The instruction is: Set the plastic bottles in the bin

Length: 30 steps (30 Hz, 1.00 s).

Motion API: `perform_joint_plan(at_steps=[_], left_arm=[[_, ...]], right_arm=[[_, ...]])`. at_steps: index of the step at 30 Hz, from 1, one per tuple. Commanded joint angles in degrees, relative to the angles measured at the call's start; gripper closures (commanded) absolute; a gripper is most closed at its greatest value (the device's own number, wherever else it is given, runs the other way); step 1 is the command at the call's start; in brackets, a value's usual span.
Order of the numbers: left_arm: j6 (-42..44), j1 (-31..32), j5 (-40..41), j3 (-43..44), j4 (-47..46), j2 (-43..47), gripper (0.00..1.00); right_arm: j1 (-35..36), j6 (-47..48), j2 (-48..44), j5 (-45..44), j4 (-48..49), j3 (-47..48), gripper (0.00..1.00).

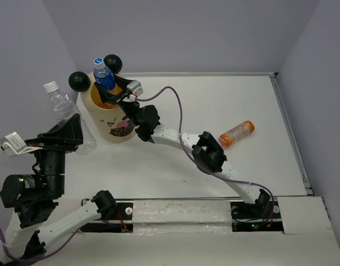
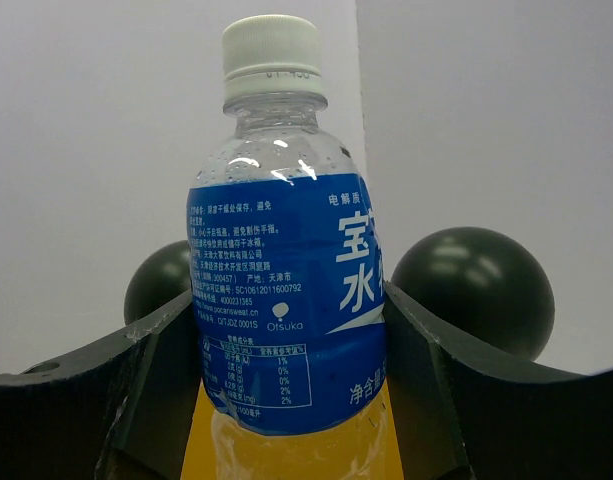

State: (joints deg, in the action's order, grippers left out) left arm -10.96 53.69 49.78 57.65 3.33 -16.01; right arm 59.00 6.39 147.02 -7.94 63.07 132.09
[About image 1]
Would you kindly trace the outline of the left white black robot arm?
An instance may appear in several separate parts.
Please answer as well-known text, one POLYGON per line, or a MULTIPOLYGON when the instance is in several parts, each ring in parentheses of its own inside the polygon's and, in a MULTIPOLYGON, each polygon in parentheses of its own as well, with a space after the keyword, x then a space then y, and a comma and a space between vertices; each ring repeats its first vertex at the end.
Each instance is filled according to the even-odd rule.
POLYGON ((117 203, 109 191, 99 191, 79 209, 44 227, 64 195, 65 157, 83 143, 81 117, 74 114, 35 139, 16 132, 0 140, 0 156, 34 155, 30 175, 9 175, 0 197, 13 210, 5 231, 0 228, 0 265, 32 265, 48 258, 47 248, 96 219, 109 219, 117 203))

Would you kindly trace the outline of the clear bottle blue label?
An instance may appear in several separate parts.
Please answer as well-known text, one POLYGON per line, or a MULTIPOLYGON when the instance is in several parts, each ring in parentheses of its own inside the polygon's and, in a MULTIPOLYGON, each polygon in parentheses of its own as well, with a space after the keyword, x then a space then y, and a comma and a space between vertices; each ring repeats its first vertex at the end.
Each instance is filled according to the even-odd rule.
POLYGON ((105 65, 102 58, 94 59, 93 76, 95 81, 106 89, 111 91, 115 88, 115 80, 111 70, 105 65))

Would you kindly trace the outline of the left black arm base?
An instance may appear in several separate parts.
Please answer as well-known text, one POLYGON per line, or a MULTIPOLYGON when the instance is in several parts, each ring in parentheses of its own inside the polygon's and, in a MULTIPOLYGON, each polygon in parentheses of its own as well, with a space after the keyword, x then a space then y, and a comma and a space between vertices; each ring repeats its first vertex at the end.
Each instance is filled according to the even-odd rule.
POLYGON ((80 229, 83 233, 132 233, 133 201, 117 201, 117 209, 109 219, 98 218, 80 229))

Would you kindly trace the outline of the clear bottle white cap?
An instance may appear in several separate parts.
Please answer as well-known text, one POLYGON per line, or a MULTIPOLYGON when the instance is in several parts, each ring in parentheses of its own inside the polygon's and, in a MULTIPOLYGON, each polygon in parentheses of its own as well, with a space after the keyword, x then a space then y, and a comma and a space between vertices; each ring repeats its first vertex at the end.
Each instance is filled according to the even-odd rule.
POLYGON ((67 93, 62 92, 55 81, 44 84, 43 87, 48 95, 49 107, 51 108, 52 114, 54 115, 58 125, 61 126, 67 119, 75 114, 80 115, 83 144, 79 145, 76 153, 84 156, 95 151, 97 148, 97 142, 72 98, 67 93))

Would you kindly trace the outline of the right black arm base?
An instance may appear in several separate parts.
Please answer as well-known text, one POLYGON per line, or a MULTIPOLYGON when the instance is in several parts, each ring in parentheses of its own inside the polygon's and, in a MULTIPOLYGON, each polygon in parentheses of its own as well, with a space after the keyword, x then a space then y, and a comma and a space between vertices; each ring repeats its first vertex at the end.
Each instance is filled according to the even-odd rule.
POLYGON ((255 212, 244 202, 230 203, 233 232, 283 232, 283 223, 278 202, 270 202, 266 214, 255 212))

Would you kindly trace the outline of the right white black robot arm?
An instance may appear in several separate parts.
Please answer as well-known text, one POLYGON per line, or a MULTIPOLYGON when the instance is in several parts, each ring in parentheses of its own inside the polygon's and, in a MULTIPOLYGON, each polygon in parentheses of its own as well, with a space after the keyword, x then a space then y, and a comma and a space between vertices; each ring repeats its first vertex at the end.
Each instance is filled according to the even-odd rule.
POLYGON ((225 152, 215 138, 207 131, 201 134, 186 134, 182 129, 174 130, 160 123, 160 116, 154 105, 140 106, 139 97, 143 88, 137 80, 115 77, 120 92, 113 95, 100 83, 94 85, 102 103, 118 105, 135 125, 135 132, 143 142, 171 146, 183 152, 208 175, 212 175, 230 186, 247 204, 253 217, 260 217, 267 223, 273 215, 274 196, 265 186, 243 177, 227 160, 225 152))

